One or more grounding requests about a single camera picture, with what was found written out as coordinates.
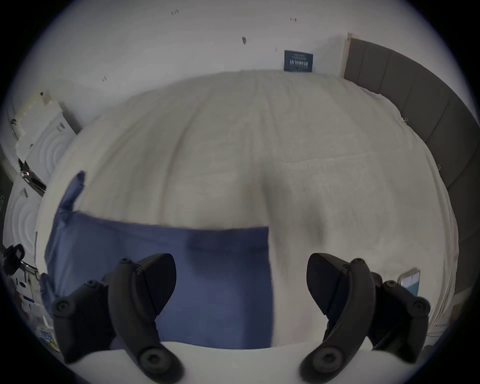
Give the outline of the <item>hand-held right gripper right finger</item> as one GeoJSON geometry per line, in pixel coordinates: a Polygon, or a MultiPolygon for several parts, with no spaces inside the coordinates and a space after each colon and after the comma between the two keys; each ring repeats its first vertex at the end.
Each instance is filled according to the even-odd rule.
{"type": "Polygon", "coordinates": [[[417,362],[427,336],[431,310],[427,299],[394,280],[383,281],[361,258],[347,262],[313,253],[306,281],[328,321],[321,345],[299,366],[304,381],[324,384],[337,377],[365,338],[374,351],[388,352],[405,363],[417,362]]]}

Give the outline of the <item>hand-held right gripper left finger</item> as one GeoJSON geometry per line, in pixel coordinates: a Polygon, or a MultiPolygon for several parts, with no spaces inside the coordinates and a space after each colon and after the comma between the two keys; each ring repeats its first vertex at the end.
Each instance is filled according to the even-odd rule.
{"type": "Polygon", "coordinates": [[[170,300],[177,271],[169,253],[138,262],[123,258],[103,282],[88,280],[51,304],[53,325],[65,363],[107,351],[117,339],[149,379],[173,384],[183,364],[161,344],[156,318],[170,300]]]}

